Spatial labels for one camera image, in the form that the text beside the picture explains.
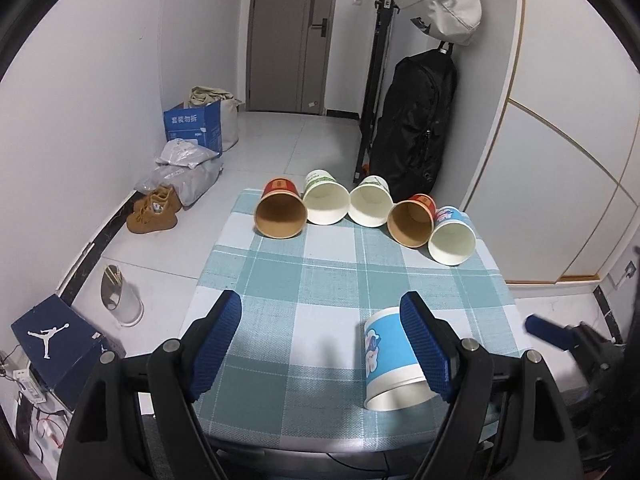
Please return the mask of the blue cartoon paper cup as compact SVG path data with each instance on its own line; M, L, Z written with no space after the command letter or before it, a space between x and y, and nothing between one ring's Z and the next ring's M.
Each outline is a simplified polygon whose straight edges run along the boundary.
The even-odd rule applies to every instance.
M403 410L436 396L402 328L398 307L378 311L364 323L363 359L367 410Z

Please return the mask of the blue white paper cup far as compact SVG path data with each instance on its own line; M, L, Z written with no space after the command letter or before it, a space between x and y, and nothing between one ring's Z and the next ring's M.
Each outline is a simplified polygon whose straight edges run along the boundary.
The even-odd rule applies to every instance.
M438 208L427 248L436 262L444 266L460 266L476 248L476 234L470 217L454 206Z

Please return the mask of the small red kraft paper cup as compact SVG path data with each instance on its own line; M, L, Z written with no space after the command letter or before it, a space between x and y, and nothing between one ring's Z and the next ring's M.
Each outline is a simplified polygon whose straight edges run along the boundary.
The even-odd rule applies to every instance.
M393 206L387 217L387 227L397 243L420 248L433 233L435 214L435 201L431 196L419 193Z

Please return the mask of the white green paper cup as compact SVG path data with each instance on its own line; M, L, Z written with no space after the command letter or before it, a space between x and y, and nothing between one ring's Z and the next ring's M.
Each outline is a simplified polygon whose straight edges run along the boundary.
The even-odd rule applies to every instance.
M310 223L330 226L346 216L350 196L347 188L337 182L332 174L316 169L306 175L303 203Z
M379 176L369 176L349 193L349 218L365 228L384 226L394 206L387 182Z

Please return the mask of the navy Jordan shoe box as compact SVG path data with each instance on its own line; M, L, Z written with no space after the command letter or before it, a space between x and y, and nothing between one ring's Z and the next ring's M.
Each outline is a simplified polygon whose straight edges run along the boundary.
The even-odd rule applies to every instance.
M51 295L11 324L36 375L73 411L102 353L124 354L122 346Z

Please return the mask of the teal checked tablecloth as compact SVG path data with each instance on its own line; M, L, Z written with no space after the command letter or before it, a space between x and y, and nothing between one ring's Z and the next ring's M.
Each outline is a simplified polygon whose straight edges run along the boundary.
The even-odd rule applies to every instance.
M239 195L186 314L202 318L227 289L241 297L227 356L194 405L209 436L320 453L433 440L447 411L442 399L387 413L364 407L364 322L409 290L460 337L504 356L524 350L514 300L484 244L450 268L349 220L272 240L254 228L259 197Z

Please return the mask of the brown boot near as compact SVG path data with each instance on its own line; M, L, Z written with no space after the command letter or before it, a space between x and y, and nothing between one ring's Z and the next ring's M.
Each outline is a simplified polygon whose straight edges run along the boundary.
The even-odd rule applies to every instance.
M166 200L142 200L126 220L129 232L134 234L149 234L153 232L168 231L178 224L178 218Z

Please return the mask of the brown boot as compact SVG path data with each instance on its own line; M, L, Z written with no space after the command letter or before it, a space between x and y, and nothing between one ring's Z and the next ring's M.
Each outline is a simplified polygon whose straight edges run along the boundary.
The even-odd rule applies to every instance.
M153 232L168 231L178 224L178 218L166 200L142 200L126 220L129 232L134 234L149 234Z
M142 208L152 206L154 204L168 204L175 212L178 212L182 208L182 203L180 202L175 189L171 185L161 185L147 196L137 200L134 203L134 212L138 212Z

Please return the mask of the black backpack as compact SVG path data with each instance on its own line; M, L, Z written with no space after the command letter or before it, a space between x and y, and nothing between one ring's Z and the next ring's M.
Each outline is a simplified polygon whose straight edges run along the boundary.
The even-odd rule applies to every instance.
M394 202L434 188L457 84L449 42L396 64L370 153L370 173L385 179Z

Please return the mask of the grey plastic parcel bags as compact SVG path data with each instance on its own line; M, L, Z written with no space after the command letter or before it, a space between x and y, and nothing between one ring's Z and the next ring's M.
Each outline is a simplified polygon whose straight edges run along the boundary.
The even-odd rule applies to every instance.
M155 167L134 189L149 194L160 186L171 186L183 207L196 203L218 180L224 161L222 154L190 140L168 141Z

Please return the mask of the blue cardboard box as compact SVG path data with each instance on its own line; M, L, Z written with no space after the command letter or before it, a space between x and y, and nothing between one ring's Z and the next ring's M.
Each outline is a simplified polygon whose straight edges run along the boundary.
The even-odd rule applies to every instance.
M219 112L210 107L184 107L178 105L164 111L166 139L186 140L221 154L222 149Z

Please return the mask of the beige fabric bag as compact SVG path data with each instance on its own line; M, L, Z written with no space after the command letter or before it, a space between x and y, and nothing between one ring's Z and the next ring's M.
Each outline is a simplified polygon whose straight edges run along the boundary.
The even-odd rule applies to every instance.
M204 86L191 89L188 107L210 107L219 112L222 149L226 152L239 142L239 112L244 102L237 99L231 92Z

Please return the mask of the black coat stand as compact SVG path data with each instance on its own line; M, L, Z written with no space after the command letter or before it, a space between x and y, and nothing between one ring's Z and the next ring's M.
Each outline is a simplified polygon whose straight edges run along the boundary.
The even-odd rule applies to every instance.
M374 3L376 22L372 52L367 76L366 90L360 114L360 144L352 182L359 184L367 174L366 156L370 152L378 116L381 87L385 72L388 36L392 27L396 6L393 0L376 0Z

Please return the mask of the grey door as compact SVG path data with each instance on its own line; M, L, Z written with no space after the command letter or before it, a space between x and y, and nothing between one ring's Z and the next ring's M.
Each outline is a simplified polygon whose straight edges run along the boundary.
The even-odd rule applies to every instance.
M250 0L247 107L323 113L335 0Z

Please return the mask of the wall power socket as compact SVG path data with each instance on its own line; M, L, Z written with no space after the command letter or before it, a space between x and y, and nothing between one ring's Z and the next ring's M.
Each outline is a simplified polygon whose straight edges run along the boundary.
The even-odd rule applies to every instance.
M625 278L632 278L634 276L634 274L636 274L636 272L637 272L636 265L632 261L629 261L627 263L627 265L625 266L624 277Z

